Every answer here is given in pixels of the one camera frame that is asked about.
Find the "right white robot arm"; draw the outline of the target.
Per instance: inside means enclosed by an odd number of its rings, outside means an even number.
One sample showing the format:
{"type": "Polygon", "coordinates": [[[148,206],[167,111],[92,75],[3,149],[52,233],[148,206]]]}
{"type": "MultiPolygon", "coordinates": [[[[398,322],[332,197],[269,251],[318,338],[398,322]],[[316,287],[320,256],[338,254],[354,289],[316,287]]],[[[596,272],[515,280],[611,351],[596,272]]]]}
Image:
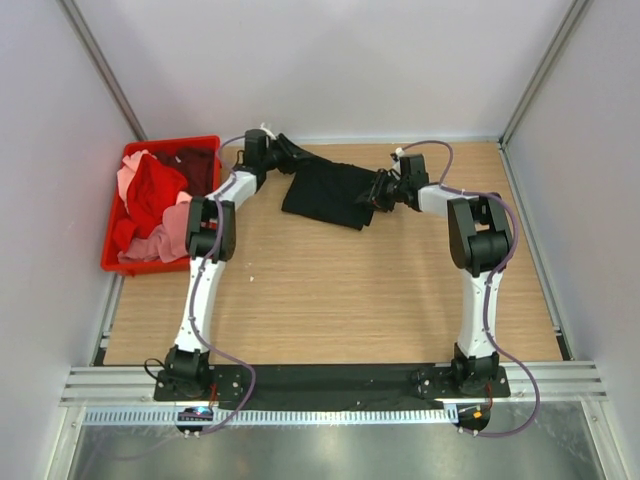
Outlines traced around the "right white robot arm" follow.
{"type": "Polygon", "coordinates": [[[447,220],[449,252],[462,278],[462,323],[449,381],[461,395],[479,395],[498,379],[500,353],[494,335],[503,272],[519,234],[513,212],[496,194],[455,189],[432,182],[421,154],[394,153],[394,166],[375,173],[355,203],[390,212],[402,203],[447,220]]]}

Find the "black t shirt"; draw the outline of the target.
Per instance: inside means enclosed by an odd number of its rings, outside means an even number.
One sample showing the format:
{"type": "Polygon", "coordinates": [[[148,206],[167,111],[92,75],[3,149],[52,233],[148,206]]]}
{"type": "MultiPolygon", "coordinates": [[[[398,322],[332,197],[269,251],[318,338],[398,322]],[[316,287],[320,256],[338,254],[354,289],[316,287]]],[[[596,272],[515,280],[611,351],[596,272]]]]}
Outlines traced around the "black t shirt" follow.
{"type": "Polygon", "coordinates": [[[281,210],[308,219],[362,230],[374,211],[358,202],[368,194],[376,172],[316,155],[297,161],[281,210]]]}

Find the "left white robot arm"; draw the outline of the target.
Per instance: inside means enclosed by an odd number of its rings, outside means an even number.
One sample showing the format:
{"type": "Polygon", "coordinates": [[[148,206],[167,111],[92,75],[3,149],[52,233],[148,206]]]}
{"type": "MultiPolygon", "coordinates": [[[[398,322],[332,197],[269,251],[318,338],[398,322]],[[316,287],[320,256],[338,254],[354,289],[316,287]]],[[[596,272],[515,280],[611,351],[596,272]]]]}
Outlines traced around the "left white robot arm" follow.
{"type": "Polygon", "coordinates": [[[217,290],[236,248],[236,213],[256,195],[267,174],[296,172],[314,158],[285,135],[260,127],[244,133],[242,152],[228,168],[228,178],[213,193],[191,201],[186,250],[190,259],[189,287],[174,344],[155,375],[156,401],[203,400],[213,392],[209,357],[219,352],[210,330],[217,290]]]}

